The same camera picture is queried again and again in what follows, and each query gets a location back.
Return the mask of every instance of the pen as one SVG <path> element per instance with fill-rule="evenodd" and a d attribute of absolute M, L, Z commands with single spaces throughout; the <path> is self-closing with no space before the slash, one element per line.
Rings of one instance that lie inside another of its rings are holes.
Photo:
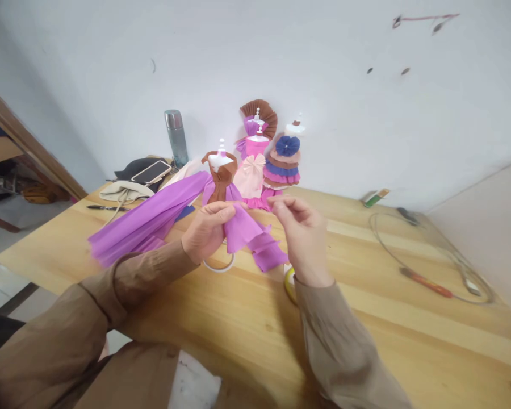
<path fill-rule="evenodd" d="M 87 208 L 94 208 L 94 209 L 100 209 L 100 210 L 117 210 L 117 206 L 100 206 L 98 204 L 91 204 L 89 206 L 87 206 Z M 119 208 L 119 211 L 129 211 L 130 209 L 126 208 L 126 207 L 120 207 Z"/>

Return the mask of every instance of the red handle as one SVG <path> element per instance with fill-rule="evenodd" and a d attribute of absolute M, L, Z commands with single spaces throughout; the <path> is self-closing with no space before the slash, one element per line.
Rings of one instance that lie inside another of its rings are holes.
<path fill-rule="evenodd" d="M 435 291 L 437 294 L 440 294 L 443 297 L 447 298 L 453 297 L 453 294 L 450 290 L 447 290 L 445 287 L 441 287 L 440 285 L 435 284 L 433 281 L 429 281 L 426 277 L 423 277 L 412 270 L 409 270 L 407 268 L 401 268 L 400 271 L 404 276 L 409 277 L 411 280 L 414 280 L 417 283 L 422 284 L 424 287 L 429 288 L 432 291 Z"/>

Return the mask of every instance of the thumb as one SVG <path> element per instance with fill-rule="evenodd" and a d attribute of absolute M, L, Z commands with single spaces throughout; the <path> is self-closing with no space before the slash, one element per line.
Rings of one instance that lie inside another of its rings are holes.
<path fill-rule="evenodd" d="M 208 224 L 211 227 L 219 226 L 230 221 L 234 214 L 236 213 L 236 209 L 233 206 L 228 206 L 224 209 L 221 209 L 218 213 L 210 215 L 208 218 Z"/>
<path fill-rule="evenodd" d="M 282 223 L 284 227 L 295 222 L 295 218 L 291 210 L 282 202 L 275 202 L 273 205 L 273 213 Z"/>

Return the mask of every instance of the blue paper flower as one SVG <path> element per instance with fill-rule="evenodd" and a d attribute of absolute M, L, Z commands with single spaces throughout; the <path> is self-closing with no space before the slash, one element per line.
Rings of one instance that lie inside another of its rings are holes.
<path fill-rule="evenodd" d="M 282 156 L 293 156 L 300 146 L 301 142 L 297 136 L 282 136 L 277 142 L 277 153 Z"/>

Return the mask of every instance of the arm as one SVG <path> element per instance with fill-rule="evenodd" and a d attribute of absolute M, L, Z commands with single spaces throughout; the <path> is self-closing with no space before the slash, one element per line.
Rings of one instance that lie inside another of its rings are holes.
<path fill-rule="evenodd" d="M 128 254 L 69 287 L 0 349 L 1 406 L 54 404 L 97 363 L 107 331 L 152 293 L 213 254 L 223 241 L 221 225 L 233 216 L 232 204 L 206 206 L 181 241 L 145 254 Z"/>
<path fill-rule="evenodd" d="M 326 222 L 300 199 L 269 198 L 284 225 L 311 369 L 329 408 L 411 408 L 326 268 Z"/>

